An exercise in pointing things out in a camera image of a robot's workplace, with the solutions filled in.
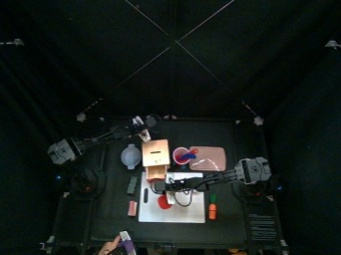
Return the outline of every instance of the black backdrop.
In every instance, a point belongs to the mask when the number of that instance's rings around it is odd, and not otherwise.
[[[297,254],[340,247],[340,1],[1,1],[1,249],[51,233],[76,114],[265,118]]]

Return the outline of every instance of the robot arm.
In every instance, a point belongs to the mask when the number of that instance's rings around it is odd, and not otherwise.
[[[234,181],[251,184],[258,181],[266,181],[270,176],[271,172],[267,160],[263,157],[247,158],[238,162],[233,170],[207,174],[205,177],[172,180],[170,183],[159,180],[155,182],[155,192],[182,192],[191,189],[207,191],[209,187],[214,184]]]
[[[86,149],[104,144],[112,140],[128,138],[138,135],[144,142],[151,139],[148,128],[154,127],[156,120],[152,116],[140,118],[134,117],[126,127],[112,127],[111,131],[95,138],[79,139],[64,138],[60,142],[52,144],[48,148],[48,155],[55,164],[63,164],[68,160],[75,160],[84,152]]]

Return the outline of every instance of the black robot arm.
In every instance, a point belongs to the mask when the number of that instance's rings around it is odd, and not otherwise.
[[[164,191],[182,192],[195,189],[207,191],[214,184],[239,181],[243,184],[251,184],[258,181],[266,181],[271,172],[269,162],[263,157],[254,159],[242,159],[233,170],[207,174],[203,177],[193,177],[178,180],[166,180],[155,182],[155,192]]]

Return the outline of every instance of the black mat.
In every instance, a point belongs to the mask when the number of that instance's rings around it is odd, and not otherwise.
[[[178,146],[221,146],[226,153],[226,168],[233,169],[237,163],[234,123],[229,122],[163,122],[162,132],[154,139],[167,138],[170,151]],[[119,231],[131,230],[135,241],[142,245],[170,243],[176,247],[237,247],[245,243],[245,226],[242,207],[231,194],[231,185],[225,183],[210,187],[205,193],[205,208],[211,193],[217,194],[217,220],[210,221],[206,215],[203,224],[195,223],[140,223],[139,217],[127,216],[130,200],[140,199],[142,165],[128,171],[120,161],[120,154],[128,143],[142,147],[138,138],[114,142],[107,149],[104,171],[107,189],[100,197],[92,225],[92,240],[112,239]],[[134,196],[127,195],[131,176],[139,178]]]

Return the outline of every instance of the blue object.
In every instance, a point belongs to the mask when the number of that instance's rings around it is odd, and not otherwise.
[[[183,155],[179,157],[178,160],[186,160],[186,159],[194,159],[194,158],[197,158],[195,154],[193,154],[193,153],[186,153],[186,154],[183,154]]]
[[[134,144],[130,144],[122,153],[122,161],[128,170],[135,169],[135,166],[140,163],[142,158],[140,150],[135,147]]]

